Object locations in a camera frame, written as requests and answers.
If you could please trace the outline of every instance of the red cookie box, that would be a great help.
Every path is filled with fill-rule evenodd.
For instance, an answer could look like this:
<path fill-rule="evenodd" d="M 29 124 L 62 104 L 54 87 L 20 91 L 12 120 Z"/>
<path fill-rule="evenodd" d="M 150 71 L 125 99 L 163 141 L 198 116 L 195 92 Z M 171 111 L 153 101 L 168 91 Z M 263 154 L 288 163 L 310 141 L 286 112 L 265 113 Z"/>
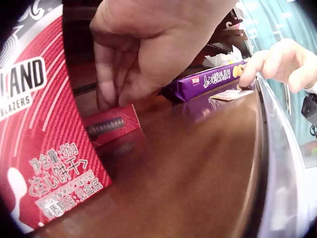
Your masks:
<path fill-rule="evenodd" d="M 95 148 L 140 128 L 133 105 L 116 107 L 82 121 Z"/>
<path fill-rule="evenodd" d="M 68 81 L 60 2 L 36 0 L 21 17 L 0 54 L 0 89 L 0 194 L 28 233 L 111 183 Z"/>

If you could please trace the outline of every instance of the small red box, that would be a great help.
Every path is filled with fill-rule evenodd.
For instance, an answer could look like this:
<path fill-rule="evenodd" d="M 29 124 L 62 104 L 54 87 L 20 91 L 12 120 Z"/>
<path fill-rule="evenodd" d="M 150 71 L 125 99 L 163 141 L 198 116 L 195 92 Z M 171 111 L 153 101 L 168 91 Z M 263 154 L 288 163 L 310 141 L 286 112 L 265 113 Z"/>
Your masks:
<path fill-rule="evenodd" d="M 116 107 L 82 121 L 95 148 L 140 128 L 133 105 Z"/>

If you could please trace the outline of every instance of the glossy surface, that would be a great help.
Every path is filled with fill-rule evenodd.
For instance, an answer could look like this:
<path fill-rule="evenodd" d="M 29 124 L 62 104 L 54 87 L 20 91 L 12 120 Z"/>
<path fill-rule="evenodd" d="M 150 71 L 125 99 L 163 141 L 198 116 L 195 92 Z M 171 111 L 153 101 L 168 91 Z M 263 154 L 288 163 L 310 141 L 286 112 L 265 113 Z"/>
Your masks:
<path fill-rule="evenodd" d="M 206 100 L 192 101 L 199 120 L 188 104 L 140 116 L 143 131 L 99 151 L 113 184 L 33 236 L 241 237 L 261 156 L 258 95 Z"/>

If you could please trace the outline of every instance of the logo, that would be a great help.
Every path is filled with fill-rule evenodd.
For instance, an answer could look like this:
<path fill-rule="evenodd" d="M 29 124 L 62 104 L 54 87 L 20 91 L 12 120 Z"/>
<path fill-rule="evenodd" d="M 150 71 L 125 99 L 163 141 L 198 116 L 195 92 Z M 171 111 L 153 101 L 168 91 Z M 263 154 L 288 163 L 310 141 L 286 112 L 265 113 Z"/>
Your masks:
<path fill-rule="evenodd" d="M 31 92 L 47 83 L 42 57 L 19 62 L 0 70 L 0 121 L 32 105 Z"/>
<path fill-rule="evenodd" d="M 193 84 L 199 83 L 199 77 L 195 77 L 191 79 Z"/>

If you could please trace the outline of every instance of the red striped pattern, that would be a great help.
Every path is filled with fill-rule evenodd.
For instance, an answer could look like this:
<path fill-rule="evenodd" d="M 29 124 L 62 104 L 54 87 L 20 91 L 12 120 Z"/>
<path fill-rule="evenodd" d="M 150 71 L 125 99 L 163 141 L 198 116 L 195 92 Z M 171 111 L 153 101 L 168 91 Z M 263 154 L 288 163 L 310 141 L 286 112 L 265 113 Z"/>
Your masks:
<path fill-rule="evenodd" d="M 85 132 L 70 84 L 69 82 L 65 84 L 68 72 L 64 53 L 61 54 L 63 51 L 61 31 L 62 17 L 59 17 L 35 37 L 16 61 L 20 62 L 42 55 L 46 70 L 50 70 L 47 73 L 46 85 L 49 89 L 45 90 L 46 87 L 44 87 L 32 93 L 33 104 L 29 108 L 0 122 L 0 192 L 9 210 L 13 209 L 15 198 L 7 182 L 8 169 L 17 168 L 29 186 L 28 179 L 35 176 L 29 161 L 34 157 L 39 158 L 41 153 L 46 154 L 49 149 L 59 150 L 59 146 L 64 143 L 74 142 L 79 151 L 77 160 L 88 160 L 85 170 L 81 166 L 78 167 L 80 173 L 92 168 L 104 187 L 110 183 L 109 176 Z M 47 126 L 45 131 L 42 131 L 45 121 Z M 77 177 L 74 171 L 70 175 L 72 179 Z M 20 220 L 33 228 L 38 227 L 39 222 L 48 221 L 35 205 L 36 200 L 37 198 L 27 194 L 20 202 Z"/>

